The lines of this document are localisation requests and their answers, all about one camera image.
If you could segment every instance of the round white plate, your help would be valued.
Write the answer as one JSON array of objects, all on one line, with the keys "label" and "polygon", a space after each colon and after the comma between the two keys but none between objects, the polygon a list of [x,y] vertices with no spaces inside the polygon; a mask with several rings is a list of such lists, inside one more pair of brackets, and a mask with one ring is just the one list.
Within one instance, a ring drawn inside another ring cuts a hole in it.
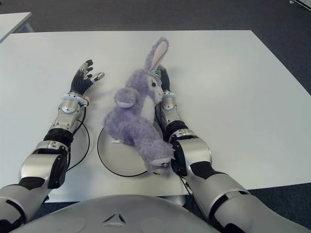
[{"label": "round white plate", "polygon": [[[162,131],[156,122],[154,122],[154,127],[163,138]],[[98,138],[97,151],[103,165],[116,175],[132,177],[147,172],[138,150],[113,139],[104,128]]]}]

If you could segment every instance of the triangular logo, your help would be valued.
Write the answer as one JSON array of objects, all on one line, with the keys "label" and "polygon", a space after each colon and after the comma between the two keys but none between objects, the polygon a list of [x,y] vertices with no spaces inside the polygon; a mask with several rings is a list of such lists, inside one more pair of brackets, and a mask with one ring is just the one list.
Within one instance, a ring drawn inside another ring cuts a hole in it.
[{"label": "triangular logo", "polygon": [[120,212],[114,213],[103,222],[105,227],[123,227],[125,224],[126,221]]}]

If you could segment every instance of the gray carpet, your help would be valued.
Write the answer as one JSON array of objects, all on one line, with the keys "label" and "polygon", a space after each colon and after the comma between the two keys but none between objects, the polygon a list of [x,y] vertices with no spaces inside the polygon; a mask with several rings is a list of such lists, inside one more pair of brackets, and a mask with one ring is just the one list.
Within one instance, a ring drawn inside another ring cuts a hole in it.
[{"label": "gray carpet", "polygon": [[[1,2],[0,13],[32,12],[29,21],[36,32],[252,30],[311,94],[311,12],[288,0]],[[277,213],[311,229],[311,183],[251,193]],[[200,215],[187,200],[186,207]],[[37,217],[69,204],[45,203]]]}]

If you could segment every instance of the purple plush rabbit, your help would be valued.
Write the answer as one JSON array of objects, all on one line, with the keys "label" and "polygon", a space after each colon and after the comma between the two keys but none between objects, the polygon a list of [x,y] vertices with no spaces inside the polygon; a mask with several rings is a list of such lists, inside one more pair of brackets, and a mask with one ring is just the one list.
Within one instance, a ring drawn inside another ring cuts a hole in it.
[{"label": "purple plush rabbit", "polygon": [[160,65],[168,50],[168,41],[160,38],[148,54],[144,69],[136,70],[124,88],[117,91],[116,106],[104,119],[108,133],[122,143],[135,146],[149,172],[164,174],[173,158],[173,149],[153,126],[155,105],[161,102],[161,80],[151,71]]}]

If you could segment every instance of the robot forearm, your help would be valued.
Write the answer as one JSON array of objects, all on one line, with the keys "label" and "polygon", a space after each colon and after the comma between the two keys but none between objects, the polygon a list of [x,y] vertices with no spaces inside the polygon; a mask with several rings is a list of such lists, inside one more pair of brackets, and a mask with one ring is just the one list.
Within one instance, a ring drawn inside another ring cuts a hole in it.
[{"label": "robot forearm", "polygon": [[86,61],[73,78],[70,92],[63,96],[58,116],[43,141],[27,157],[19,172],[19,183],[0,189],[0,232],[9,232],[31,220],[52,189],[65,181],[67,154],[81,124],[81,108],[88,105],[84,92],[104,74],[86,75],[92,70]]},{"label": "robot forearm", "polygon": [[270,210],[227,174],[212,168],[207,144],[180,119],[166,70],[159,70],[166,94],[156,114],[164,140],[175,150],[172,169],[187,181],[206,220],[221,232],[310,233]]}]

